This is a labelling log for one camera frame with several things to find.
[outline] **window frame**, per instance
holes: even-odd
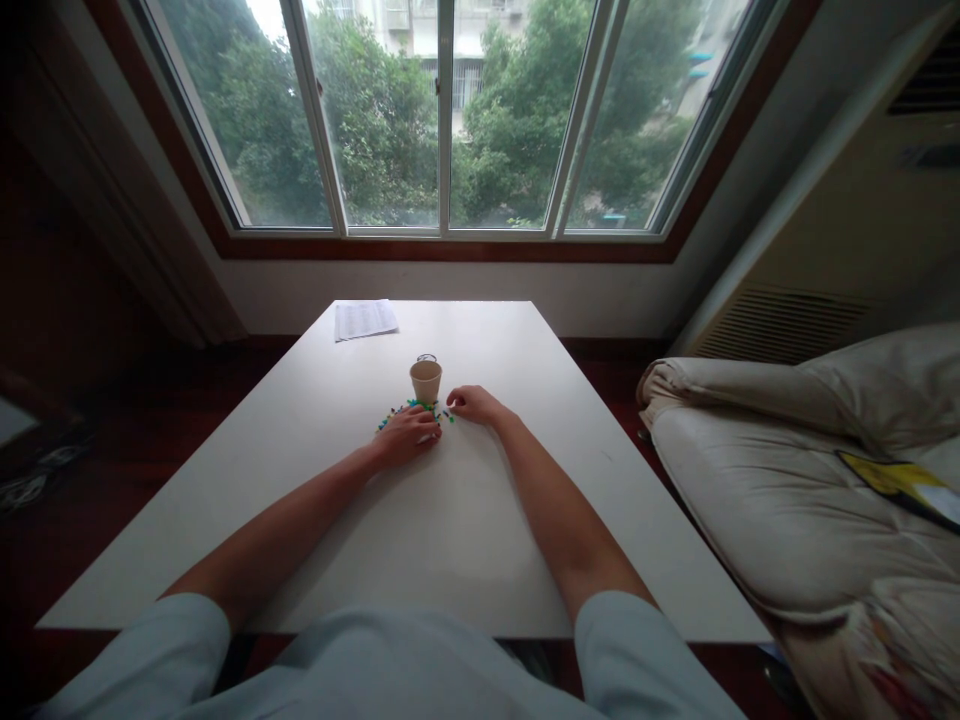
[[[309,43],[306,42],[305,17],[297,0],[280,0],[288,35],[291,37],[291,53],[297,67],[300,92],[310,117],[311,130],[326,133],[320,109],[319,93],[313,91],[313,63]],[[567,135],[558,159],[553,193],[547,207],[545,227],[542,229],[460,229],[449,226],[449,203],[440,202],[439,227],[436,228],[348,228],[343,213],[343,199],[336,182],[337,168],[329,153],[320,152],[322,143],[314,137],[318,162],[321,163],[324,192],[333,229],[295,228],[240,228],[230,216],[224,186],[215,175],[215,153],[209,151],[206,140],[199,132],[196,114],[191,103],[185,102],[175,89],[170,60],[161,62],[156,53],[160,45],[151,41],[141,25],[142,18],[127,0],[85,0],[87,9],[96,22],[114,57],[119,61],[127,82],[140,103],[148,122],[153,128],[161,147],[167,155],[175,174],[187,193],[204,229],[217,253],[224,259],[287,259],[287,260],[420,260],[439,262],[574,262],[574,263],[672,263],[705,209],[710,196],[720,183],[737,149],[746,137],[769,93],[786,67],[800,40],[813,21],[822,0],[778,0],[768,17],[746,48],[747,57],[741,58],[739,71],[733,79],[725,72],[731,66],[728,57],[714,80],[715,92],[722,83],[727,83],[729,95],[725,102],[718,103],[712,127],[706,134],[696,134],[712,108],[705,108],[691,132],[690,140],[671,171],[664,197],[673,193],[675,200],[669,216],[663,220],[661,231],[638,232],[636,230],[604,230],[565,227],[565,213],[570,202],[561,207],[560,199],[568,182],[579,178],[572,173],[582,171],[585,152],[575,155],[582,130],[591,130],[595,121],[602,94],[588,98],[582,92],[583,82],[593,83],[593,72],[599,69],[600,79],[604,69],[609,72],[615,54],[605,45],[606,24],[613,18],[622,21],[626,2],[600,0],[594,14],[594,29],[590,33],[574,103],[568,120]],[[438,2],[439,48],[437,67],[441,78],[439,98],[439,158],[438,193],[440,198],[449,197],[450,188],[450,143],[452,142],[452,78],[453,78],[453,3]],[[698,140],[696,156],[689,157],[693,140]],[[674,173],[684,162],[691,164],[682,187],[675,187]],[[575,185],[571,185],[569,198],[575,198]],[[658,201],[652,219],[657,220],[662,202]],[[495,235],[497,240],[489,240]]]

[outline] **person's left hand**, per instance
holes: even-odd
[[[420,442],[424,435],[433,435]],[[370,443],[383,469],[399,467],[429,452],[438,442],[443,430],[433,419],[433,413],[421,405],[398,412]]]

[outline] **green foliage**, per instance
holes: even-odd
[[[661,106],[682,90],[699,2],[631,3],[576,222],[645,224],[690,125]],[[161,4],[253,224],[329,226],[289,48],[245,0]],[[483,90],[452,148],[454,225],[541,225],[592,14],[592,0],[535,0],[523,37],[484,33]],[[349,222],[436,225],[437,106],[420,61],[384,50],[363,18],[321,5],[307,23]]]
[[[689,123],[646,126],[688,72],[684,51],[698,8],[699,0],[630,4],[580,183],[580,198],[594,198],[594,207],[587,212],[579,202],[575,221],[593,223],[617,208],[631,226],[645,224],[650,195],[663,184]],[[522,40],[495,25],[484,34],[483,92],[464,112],[470,153],[454,165],[463,215],[453,217],[461,224],[541,224],[592,12],[589,0],[537,0]]]
[[[309,17],[347,213],[359,225],[437,224],[437,111],[420,62],[388,53],[365,18]]]

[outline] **wooden floor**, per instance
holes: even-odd
[[[50,697],[92,661],[112,632],[33,626],[226,418],[292,340],[252,340],[180,351],[138,368],[84,407],[96,437],[36,505],[0,519],[0,710]],[[578,359],[624,431],[674,492],[656,452],[637,438],[634,390],[647,358]],[[221,685],[266,667],[289,642],[239,636]],[[762,653],[744,645],[694,645],[694,652],[750,718],[788,718],[762,672]],[[576,693],[572,646],[548,647],[561,685]]]

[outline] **window sill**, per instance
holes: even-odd
[[[672,263],[676,243],[477,242],[451,240],[214,240],[228,260]]]

